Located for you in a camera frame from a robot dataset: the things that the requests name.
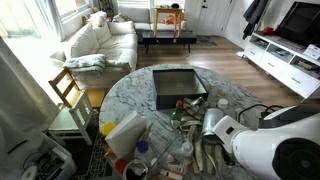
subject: wooden floor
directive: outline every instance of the wooden floor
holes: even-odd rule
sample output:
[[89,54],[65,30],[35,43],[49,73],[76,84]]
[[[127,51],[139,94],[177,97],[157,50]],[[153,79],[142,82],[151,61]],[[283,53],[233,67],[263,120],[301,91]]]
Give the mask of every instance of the wooden floor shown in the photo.
[[265,105],[291,106],[300,104],[302,97],[276,79],[268,76],[251,61],[236,53],[242,49],[222,37],[212,37],[217,46],[191,45],[191,53],[182,45],[144,45],[138,48],[137,69],[155,64],[190,64],[223,74],[246,87]]

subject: marble tabletop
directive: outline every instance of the marble tabletop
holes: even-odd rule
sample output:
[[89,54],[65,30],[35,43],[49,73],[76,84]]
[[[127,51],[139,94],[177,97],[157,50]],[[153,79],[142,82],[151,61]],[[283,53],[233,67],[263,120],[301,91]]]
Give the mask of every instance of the marble tabletop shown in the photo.
[[[214,71],[191,65],[154,65],[130,73],[110,89],[100,110],[99,125],[108,121],[118,124],[133,111],[145,116],[148,123],[159,118],[169,123],[173,109],[156,110],[156,94],[153,89],[152,70],[162,69],[194,69],[209,91],[207,102],[210,107],[215,107],[218,100],[224,98],[228,101],[228,107],[224,113],[233,118],[236,116],[236,108],[244,109],[260,103],[246,88]],[[242,124],[256,129],[260,112],[261,110],[254,108],[243,113]],[[232,167],[230,174],[231,177],[227,179],[257,179],[239,166]]]

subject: white tv stand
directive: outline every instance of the white tv stand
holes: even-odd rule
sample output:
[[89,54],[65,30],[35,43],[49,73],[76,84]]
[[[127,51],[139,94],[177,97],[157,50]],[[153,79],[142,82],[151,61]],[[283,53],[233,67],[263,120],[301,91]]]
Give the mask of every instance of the white tv stand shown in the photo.
[[320,70],[320,61],[303,54],[304,50],[279,36],[254,32],[244,55],[303,98],[320,98],[320,73],[298,65],[303,61]]

